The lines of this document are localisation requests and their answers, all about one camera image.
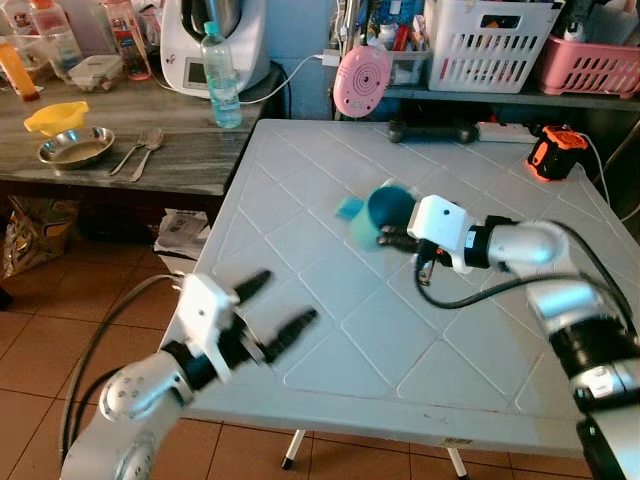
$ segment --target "white robotic arm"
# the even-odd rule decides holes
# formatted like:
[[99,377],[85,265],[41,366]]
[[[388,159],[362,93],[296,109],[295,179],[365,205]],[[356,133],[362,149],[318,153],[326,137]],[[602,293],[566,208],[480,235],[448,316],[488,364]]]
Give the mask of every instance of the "white robotic arm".
[[[516,223],[493,217],[477,225],[464,209],[437,196],[416,204],[408,227],[383,232],[381,245],[417,248],[416,285],[423,298],[439,308],[462,308],[526,286],[540,329],[585,414],[578,435],[594,477],[640,480],[640,347],[632,334],[631,309],[579,235],[546,221]],[[606,283],[577,271],[567,235],[590,252]],[[430,273],[422,277],[423,267],[431,265],[432,271],[436,261],[463,273],[473,267],[497,268],[520,278],[467,299],[442,302],[421,285],[430,280]],[[199,390],[215,380],[228,381],[249,359],[270,364],[293,344],[315,318],[314,310],[288,322],[267,345],[234,314],[234,305],[250,297],[268,276],[262,272],[233,291],[208,277],[187,277],[177,309],[183,341],[164,345],[108,381],[91,424],[77,440],[71,439],[75,442],[61,478],[148,478],[162,439]]]
[[210,277],[187,276],[176,314],[184,339],[164,345],[108,380],[99,409],[71,446],[62,480],[144,480],[166,434],[197,392],[215,380],[227,382],[247,360],[273,363],[314,320],[301,312],[266,345],[234,313],[269,278],[263,271],[229,290]]
[[[458,302],[433,299],[420,284],[420,270],[427,265],[432,271],[438,259],[462,273],[471,267],[515,273],[519,279],[510,287],[526,286],[529,306],[586,415],[577,430],[594,477],[640,479],[640,346],[628,302],[586,242],[566,225],[488,220],[476,225],[464,209],[435,195],[416,204],[407,232],[418,240],[419,292],[440,308],[461,308],[492,294]],[[568,235],[606,283],[578,272]],[[380,243],[393,244],[384,236]]]

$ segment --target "tiled floor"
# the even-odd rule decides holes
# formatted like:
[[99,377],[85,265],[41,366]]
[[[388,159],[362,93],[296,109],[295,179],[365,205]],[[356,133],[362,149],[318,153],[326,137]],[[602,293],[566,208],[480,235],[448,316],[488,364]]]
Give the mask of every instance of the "tiled floor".
[[[76,245],[61,259],[2,281],[15,301],[9,312],[0,312],[0,480],[58,478],[62,399],[82,349],[97,323],[126,291],[163,271],[164,265],[148,247],[88,243]],[[105,335],[86,378],[91,380],[153,352],[176,299],[168,284],[140,298]],[[153,479],[456,478],[446,451],[440,448],[353,435],[308,435],[294,468],[285,472],[280,462],[290,434],[181,420],[162,445]],[[473,480],[590,477],[582,460],[502,452],[461,454]]]

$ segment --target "gray table top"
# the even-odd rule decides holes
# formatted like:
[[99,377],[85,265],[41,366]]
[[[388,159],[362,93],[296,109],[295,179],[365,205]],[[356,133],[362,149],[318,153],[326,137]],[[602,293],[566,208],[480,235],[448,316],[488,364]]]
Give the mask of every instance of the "gray table top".
[[[362,251],[334,212],[344,197],[365,198],[392,179],[416,198],[457,201],[477,219],[563,221],[594,248],[636,315],[640,249],[578,166],[567,181],[542,183],[525,165],[531,145],[394,145],[385,132],[375,123],[258,123],[195,271],[228,285],[260,268],[274,272],[239,312],[267,341],[305,306],[320,315],[274,369],[242,367],[230,384],[205,389],[189,414],[442,446],[578,454],[581,415],[522,290],[462,310],[435,309],[415,291],[408,254]],[[593,274],[584,253],[571,246],[571,255]],[[506,278],[439,267],[430,290],[450,301]],[[174,317],[165,341],[182,337]]]
[[[244,92],[241,100],[267,95],[276,86],[278,77],[277,69],[272,67],[269,76]],[[224,195],[229,177],[265,107],[265,102],[243,106],[242,125],[228,130],[215,124],[209,100],[163,89],[153,79],[125,80],[107,93],[82,93],[57,80],[46,82],[44,87],[41,98],[34,102],[23,102],[12,91],[0,93],[0,183]],[[35,152],[45,137],[27,132],[23,121],[47,105],[79,100],[85,100],[90,108],[85,125],[113,130],[116,141],[99,163],[56,174],[36,158]],[[150,127],[162,128],[164,143],[152,154],[142,178],[136,183],[129,182],[142,160],[143,149],[129,159],[118,175],[107,176],[135,145],[140,132]]]

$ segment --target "white folding table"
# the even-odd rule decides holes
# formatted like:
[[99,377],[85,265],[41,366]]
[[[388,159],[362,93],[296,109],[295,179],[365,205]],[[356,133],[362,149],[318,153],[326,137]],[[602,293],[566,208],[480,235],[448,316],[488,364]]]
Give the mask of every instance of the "white folding table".
[[[240,309],[259,337],[313,306],[317,324],[273,369],[246,365],[201,393],[189,416],[353,433],[450,448],[578,455],[580,414],[522,290],[459,311],[415,291],[407,254],[364,252],[334,216],[384,181],[438,194],[476,218],[551,218],[573,226],[639,311],[640,249],[580,166],[539,181],[531,145],[408,141],[386,125],[262,120],[197,264],[234,285],[270,269]],[[595,269],[576,245],[576,264]],[[436,268],[430,291],[453,300],[509,278]],[[181,339],[174,318],[164,341]]]

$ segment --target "plastic box lid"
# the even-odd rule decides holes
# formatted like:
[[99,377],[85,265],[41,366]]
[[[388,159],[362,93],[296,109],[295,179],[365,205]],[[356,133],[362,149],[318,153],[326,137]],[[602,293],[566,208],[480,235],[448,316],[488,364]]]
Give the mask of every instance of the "plastic box lid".
[[103,78],[112,79],[122,70],[119,55],[93,55],[69,70],[71,79],[83,87],[95,87]]

